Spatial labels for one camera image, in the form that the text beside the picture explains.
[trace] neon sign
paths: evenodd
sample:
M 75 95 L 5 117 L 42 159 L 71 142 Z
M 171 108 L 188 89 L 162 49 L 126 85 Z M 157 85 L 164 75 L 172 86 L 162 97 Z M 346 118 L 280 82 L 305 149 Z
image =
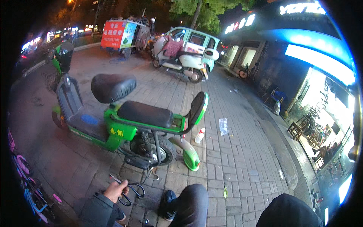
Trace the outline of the neon sign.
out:
M 325 14 L 325 10 L 321 7 L 318 1 L 315 1 L 315 3 L 296 3 L 296 4 L 290 4 L 285 7 L 280 6 L 280 14 L 285 13 L 302 13 L 302 11 L 305 10 L 305 13 L 320 13 Z
M 239 22 L 239 24 L 238 24 L 238 22 L 236 22 L 235 24 L 231 24 L 230 26 L 228 26 L 226 28 L 226 31 L 224 33 L 227 34 L 229 32 L 232 32 L 233 30 L 236 30 L 237 27 L 238 27 L 238 29 L 241 29 L 243 26 L 252 25 L 255 16 L 256 16 L 256 14 L 252 14 L 247 18 L 247 20 L 246 20 L 246 18 L 243 18 L 241 20 L 241 22 Z

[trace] jacket sleeve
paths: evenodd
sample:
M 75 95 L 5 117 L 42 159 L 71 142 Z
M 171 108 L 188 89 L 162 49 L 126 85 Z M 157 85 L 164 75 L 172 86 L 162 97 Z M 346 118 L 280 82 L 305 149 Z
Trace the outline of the jacket sleeve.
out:
M 80 215 L 81 227 L 106 227 L 114 203 L 106 196 L 96 193 L 85 202 Z

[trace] white electric scooter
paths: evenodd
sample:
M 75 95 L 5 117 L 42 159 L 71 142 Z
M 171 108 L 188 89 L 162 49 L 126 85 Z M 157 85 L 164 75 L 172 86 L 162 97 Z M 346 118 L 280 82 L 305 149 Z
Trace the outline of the white electric scooter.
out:
M 156 40 L 154 48 L 151 50 L 153 66 L 155 68 L 164 66 L 173 69 L 180 74 L 186 75 L 189 78 L 189 81 L 194 84 L 202 81 L 203 76 L 205 76 L 205 79 L 207 80 L 207 64 L 202 62 L 202 58 L 205 57 L 215 61 L 219 58 L 218 51 L 211 48 L 205 49 L 203 54 L 178 51 L 174 58 L 167 57 L 165 56 L 166 49 L 163 49 L 163 47 L 167 44 L 169 38 L 172 39 L 171 36 L 163 36 Z M 183 45 L 183 40 L 178 38 L 176 41 L 182 42 L 181 45 Z

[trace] building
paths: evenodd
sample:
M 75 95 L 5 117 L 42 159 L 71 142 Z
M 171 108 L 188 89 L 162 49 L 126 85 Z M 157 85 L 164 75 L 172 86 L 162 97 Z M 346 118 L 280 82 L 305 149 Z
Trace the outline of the building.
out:
M 280 115 L 295 129 L 321 193 L 331 195 L 320 208 L 327 222 L 344 199 L 340 192 L 354 166 L 347 154 L 355 141 L 357 87 L 348 46 L 317 1 L 275 1 L 241 13 L 222 31 L 221 63 L 248 74 L 267 105 L 276 102 L 271 96 L 278 100 Z M 334 143 L 320 157 L 313 152 Z

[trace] scooter fender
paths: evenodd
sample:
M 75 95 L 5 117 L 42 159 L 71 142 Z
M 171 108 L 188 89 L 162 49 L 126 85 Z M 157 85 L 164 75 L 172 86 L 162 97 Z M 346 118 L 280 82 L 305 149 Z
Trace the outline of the scooter fender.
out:
M 179 57 L 179 60 L 184 67 L 191 67 L 195 69 L 204 68 L 201 57 L 194 57 L 191 55 L 184 54 Z
M 185 139 L 180 139 L 179 135 L 169 138 L 169 141 L 183 150 L 185 165 L 192 171 L 199 169 L 200 160 L 194 147 Z
M 52 111 L 56 112 L 57 114 L 61 114 L 61 107 L 59 106 L 59 104 L 56 104 L 52 107 Z

